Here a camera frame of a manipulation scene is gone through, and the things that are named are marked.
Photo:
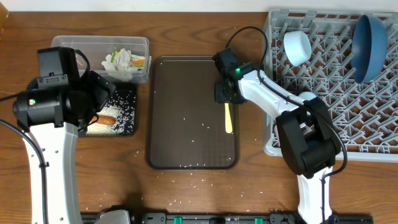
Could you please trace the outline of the white tissue long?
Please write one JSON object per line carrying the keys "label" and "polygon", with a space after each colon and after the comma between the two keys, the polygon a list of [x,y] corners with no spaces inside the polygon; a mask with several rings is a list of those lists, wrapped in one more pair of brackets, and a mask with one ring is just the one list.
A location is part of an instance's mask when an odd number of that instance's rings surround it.
{"label": "white tissue long", "polygon": [[105,57],[105,61],[102,61],[102,63],[101,63],[102,66],[104,67],[104,69],[107,71],[115,71],[116,70],[114,63],[111,61],[111,59],[112,59],[112,55],[108,54]]}

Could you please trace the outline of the white tissue ball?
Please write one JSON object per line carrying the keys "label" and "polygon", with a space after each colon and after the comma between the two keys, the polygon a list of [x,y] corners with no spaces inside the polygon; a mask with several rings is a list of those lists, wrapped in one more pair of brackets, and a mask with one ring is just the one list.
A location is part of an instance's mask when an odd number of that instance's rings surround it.
{"label": "white tissue ball", "polygon": [[121,49],[120,51],[115,51],[113,58],[113,65],[118,71],[129,71],[133,72],[134,68],[131,62],[131,51],[126,49]]}

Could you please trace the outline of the yellow plastic spoon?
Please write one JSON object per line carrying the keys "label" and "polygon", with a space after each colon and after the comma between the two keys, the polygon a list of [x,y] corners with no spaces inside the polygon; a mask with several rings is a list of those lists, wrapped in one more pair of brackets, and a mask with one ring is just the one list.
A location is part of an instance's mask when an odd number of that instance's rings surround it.
{"label": "yellow plastic spoon", "polygon": [[224,113],[225,113],[225,119],[224,119],[225,131],[226,133],[231,134],[233,132],[233,124],[232,124],[231,113],[229,110],[228,103],[224,104]]}

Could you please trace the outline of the dark blue plate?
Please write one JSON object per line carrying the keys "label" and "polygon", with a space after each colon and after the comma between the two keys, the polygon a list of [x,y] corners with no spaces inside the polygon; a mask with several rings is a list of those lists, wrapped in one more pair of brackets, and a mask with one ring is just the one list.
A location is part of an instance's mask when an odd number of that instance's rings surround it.
{"label": "dark blue plate", "polygon": [[380,19],[367,15],[359,18],[351,53],[356,83],[368,83],[380,74],[387,55],[387,30]]}

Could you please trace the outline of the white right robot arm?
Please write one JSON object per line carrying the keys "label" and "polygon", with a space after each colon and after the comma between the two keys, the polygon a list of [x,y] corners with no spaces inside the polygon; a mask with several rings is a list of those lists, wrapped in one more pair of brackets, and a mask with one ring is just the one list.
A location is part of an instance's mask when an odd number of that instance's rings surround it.
{"label": "white right robot arm", "polygon": [[305,223],[326,223],[332,215],[328,184],[342,147],[326,104],[291,94],[252,63],[241,63],[229,47],[212,59],[222,76],[215,101],[251,101],[275,121],[282,157],[298,178],[298,214]]}

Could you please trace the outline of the orange carrot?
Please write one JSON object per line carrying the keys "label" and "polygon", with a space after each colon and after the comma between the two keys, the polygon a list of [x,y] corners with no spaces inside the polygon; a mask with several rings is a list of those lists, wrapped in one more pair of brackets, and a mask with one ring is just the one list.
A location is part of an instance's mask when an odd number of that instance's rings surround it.
{"label": "orange carrot", "polygon": [[99,115],[98,117],[94,116],[91,120],[91,123],[99,123],[107,126],[112,126],[116,123],[116,118],[112,116]]}

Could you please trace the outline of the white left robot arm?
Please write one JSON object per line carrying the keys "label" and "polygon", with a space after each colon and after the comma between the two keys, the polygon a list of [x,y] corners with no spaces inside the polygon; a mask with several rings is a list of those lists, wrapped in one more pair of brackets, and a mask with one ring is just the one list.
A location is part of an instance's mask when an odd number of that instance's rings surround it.
{"label": "white left robot arm", "polygon": [[79,132],[98,120],[116,87],[89,67],[79,73],[79,50],[53,47],[37,55],[40,75],[13,104],[29,156],[32,223],[82,223],[76,142]]}

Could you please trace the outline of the yellow green snack wrapper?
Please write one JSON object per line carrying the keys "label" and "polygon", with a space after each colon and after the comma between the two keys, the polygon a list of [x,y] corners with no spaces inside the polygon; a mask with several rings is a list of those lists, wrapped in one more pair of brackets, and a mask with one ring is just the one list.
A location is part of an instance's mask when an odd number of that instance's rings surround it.
{"label": "yellow green snack wrapper", "polygon": [[[116,58],[117,54],[119,54],[119,52],[116,51],[116,50],[112,53],[111,62],[115,61],[115,58]],[[131,54],[130,62],[132,63],[133,67],[144,68],[144,66],[145,66],[145,57],[144,56],[140,56],[140,55]]]}

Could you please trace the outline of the blue plastic cup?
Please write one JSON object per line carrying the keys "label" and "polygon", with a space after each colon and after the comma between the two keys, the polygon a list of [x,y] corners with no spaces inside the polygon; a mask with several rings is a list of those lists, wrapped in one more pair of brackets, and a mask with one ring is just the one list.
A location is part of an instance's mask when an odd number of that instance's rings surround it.
{"label": "blue plastic cup", "polygon": [[305,101],[310,101],[310,100],[316,98],[317,96],[310,91],[304,91],[299,94],[299,97],[301,97]]}

